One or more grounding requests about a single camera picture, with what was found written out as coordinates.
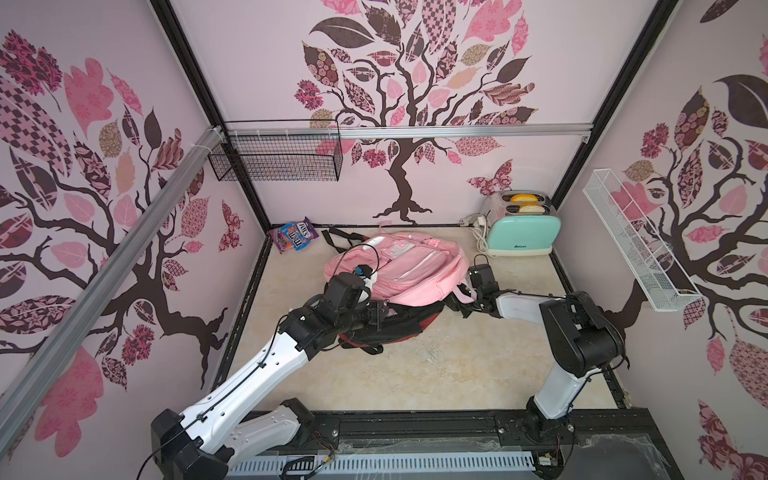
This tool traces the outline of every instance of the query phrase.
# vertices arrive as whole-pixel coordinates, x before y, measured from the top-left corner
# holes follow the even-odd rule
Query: power cord
[[[216,401],[216,402],[215,402],[213,405],[211,405],[210,407],[208,407],[208,408],[207,408],[207,409],[206,409],[204,412],[197,414],[197,417],[195,417],[195,420],[193,420],[193,421],[192,421],[192,422],[191,422],[189,425],[187,425],[186,427],[184,427],[184,428],[183,428],[183,429],[182,429],[180,432],[178,432],[176,435],[174,435],[174,436],[170,437],[170,439],[168,439],[167,441],[165,441],[165,442],[164,442],[162,445],[160,445],[159,447],[157,447],[157,448],[156,448],[156,449],[155,449],[155,450],[154,450],[154,451],[153,451],[151,454],[149,454],[149,456],[148,456],[148,457],[147,457],[147,458],[144,460],[144,462],[141,464],[141,467],[139,468],[139,472],[136,474],[136,480],[139,480],[139,478],[141,477],[141,473],[144,471],[144,467],[146,467],[146,466],[147,466],[147,463],[148,463],[148,462],[150,461],[150,459],[151,459],[151,458],[154,456],[154,454],[158,453],[158,452],[159,452],[160,450],[162,450],[162,449],[163,449],[163,448],[164,448],[166,445],[168,445],[169,443],[171,443],[172,441],[174,441],[174,440],[175,440],[175,439],[176,439],[176,438],[177,438],[179,435],[181,435],[182,433],[186,432],[186,431],[187,431],[187,429],[189,429],[189,428],[190,428],[192,425],[194,425],[195,423],[197,423],[197,422],[204,422],[204,421],[206,420],[206,418],[207,418],[205,415],[206,415],[208,412],[210,412],[210,411],[212,411],[213,409],[215,409],[215,408],[216,408],[216,407],[217,407],[217,406],[218,406],[220,403],[222,403],[222,402],[225,400],[225,398],[226,398],[226,397],[230,396],[230,395],[232,394],[232,392],[234,392],[235,390],[237,390],[238,388],[240,388],[240,386],[241,386],[241,385],[243,385],[243,384],[245,383],[245,381],[246,381],[246,380],[248,380],[248,379],[250,378],[250,376],[251,376],[251,375],[253,375],[253,374],[254,374],[254,373],[255,373],[255,372],[256,372],[256,371],[257,371],[259,368],[263,368],[263,367],[266,365],[266,363],[264,363],[264,360],[266,360],[266,359],[267,359],[267,358],[270,356],[270,353],[272,352],[272,346],[275,344],[275,337],[277,336],[277,330],[280,328],[280,324],[282,323],[282,321],[283,321],[284,319],[286,319],[287,317],[288,317],[288,315],[286,314],[286,315],[283,315],[283,316],[281,316],[281,317],[280,317],[280,319],[279,319],[279,320],[277,320],[277,325],[275,325],[275,333],[272,335],[272,341],[270,342],[270,347],[269,347],[269,348],[266,350],[266,354],[264,355],[264,357],[262,357],[261,361],[260,361],[260,362],[258,362],[258,363],[257,363],[257,365],[256,365],[255,367],[253,367],[253,370],[251,370],[250,372],[248,372],[248,375],[246,375],[246,376],[245,376],[245,378],[243,378],[242,380],[240,380],[240,382],[239,382],[237,385],[235,385],[235,387],[234,387],[233,389],[231,389],[231,390],[230,390],[229,392],[227,392],[227,393],[226,393],[226,394],[225,394],[223,397],[221,397],[220,399],[218,399],[218,400],[217,400],[217,401]]]

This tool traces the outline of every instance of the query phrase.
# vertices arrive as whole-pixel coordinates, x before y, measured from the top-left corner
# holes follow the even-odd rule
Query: tree trunk
[[[389,167],[389,176],[395,181],[397,185],[398,198],[391,207],[384,210],[382,213],[374,215],[373,218],[384,217],[393,212],[400,212],[400,220],[404,222],[410,222],[416,224],[415,220],[408,218],[408,212],[429,212],[432,211],[429,208],[422,208],[415,201],[412,200],[413,189],[406,180],[406,171],[403,170],[403,164],[413,155],[416,150],[417,144],[411,138],[399,138],[397,144],[400,148],[398,154],[395,156],[395,160]]]

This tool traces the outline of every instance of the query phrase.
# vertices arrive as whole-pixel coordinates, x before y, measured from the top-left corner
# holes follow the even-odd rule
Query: black cable
[[[226,397],[230,396],[230,395],[232,394],[232,392],[234,392],[235,390],[237,390],[238,388],[240,388],[240,386],[241,386],[241,385],[243,385],[243,383],[244,383],[246,380],[248,380],[248,378],[249,378],[251,375],[253,375],[253,374],[254,374],[254,373],[255,373],[255,372],[256,372],[256,371],[257,371],[259,368],[263,368],[263,366],[264,366],[264,360],[266,360],[266,358],[267,358],[267,357],[270,355],[270,353],[272,352],[272,346],[275,344],[275,337],[277,336],[277,330],[280,328],[280,323],[281,323],[281,322],[282,322],[284,319],[286,319],[287,317],[288,317],[288,315],[286,314],[286,315],[283,315],[283,316],[281,316],[281,317],[280,317],[280,319],[279,319],[279,320],[277,320],[277,325],[275,325],[275,333],[272,335],[272,341],[270,342],[270,347],[267,349],[267,351],[266,351],[266,355],[265,355],[265,356],[264,356],[264,357],[261,359],[261,361],[260,361],[260,362],[258,362],[258,363],[257,363],[257,365],[256,365],[256,366],[253,368],[253,370],[251,370],[250,372],[248,372],[248,375],[246,375],[244,379],[240,380],[240,383],[238,383],[237,385],[235,385],[235,387],[234,387],[234,388],[232,388],[232,389],[231,389],[229,392],[227,392],[226,394],[224,394],[224,396],[223,396],[223,397],[221,397],[220,399],[218,399],[218,400],[217,400],[217,401],[216,401],[216,402],[215,402],[215,403],[214,403],[212,406],[208,407],[208,408],[205,410],[205,412],[197,414],[197,417],[195,417],[195,420],[193,420],[193,421],[192,421],[192,422],[191,422],[189,425],[187,425],[186,427],[184,427],[184,428],[183,428],[183,429],[182,429],[180,432],[178,432],[176,435],[172,436],[172,437],[171,437],[170,439],[168,439],[167,441],[163,442],[163,444],[162,444],[162,445],[160,445],[159,447],[157,447],[157,448],[154,450],[154,452],[152,452],[151,454],[149,454],[149,456],[148,456],[148,457],[147,457],[147,458],[144,460],[144,462],[141,464],[141,467],[139,468],[139,472],[136,474],[136,480],[139,480],[139,478],[141,477],[141,473],[144,471],[144,467],[145,467],[145,466],[147,466],[147,463],[148,463],[148,462],[150,461],[150,459],[151,459],[151,458],[154,456],[154,454],[158,453],[160,450],[162,450],[162,449],[163,449],[163,447],[165,447],[166,445],[168,445],[169,443],[171,443],[172,441],[174,441],[174,440],[175,440],[175,439],[176,439],[176,438],[177,438],[179,435],[181,435],[182,433],[186,432],[186,431],[187,431],[187,429],[189,429],[189,428],[190,428],[192,425],[194,425],[195,423],[197,423],[197,422],[204,422],[204,421],[205,421],[205,419],[206,419],[205,415],[206,415],[208,412],[210,412],[211,410],[215,409],[215,408],[216,408],[216,407],[217,407],[217,406],[218,406],[220,403],[222,403],[222,402],[225,400],[225,398],[226,398]]]

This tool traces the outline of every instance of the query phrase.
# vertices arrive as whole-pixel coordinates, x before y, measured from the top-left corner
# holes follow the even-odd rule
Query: marble floor
[[[344,230],[366,236],[376,233],[375,228]],[[470,262],[477,253],[467,228],[410,230],[461,244]],[[322,237],[303,250],[282,255],[272,246],[230,374],[259,352],[289,308],[323,291],[323,266],[335,255]],[[501,288],[564,293],[548,256],[499,257],[490,263]],[[320,353],[281,382],[256,409],[271,410],[293,397],[312,410],[524,409],[553,363],[543,326],[484,313],[463,319],[445,308],[424,333],[385,345],[380,355],[340,348]],[[574,407],[614,409],[616,404],[598,375]]]

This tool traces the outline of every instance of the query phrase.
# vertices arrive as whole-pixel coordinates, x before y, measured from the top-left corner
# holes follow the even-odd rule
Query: wall shelf
[[[654,223],[610,168],[592,172],[584,195],[603,220],[654,310],[677,312],[702,297]]]

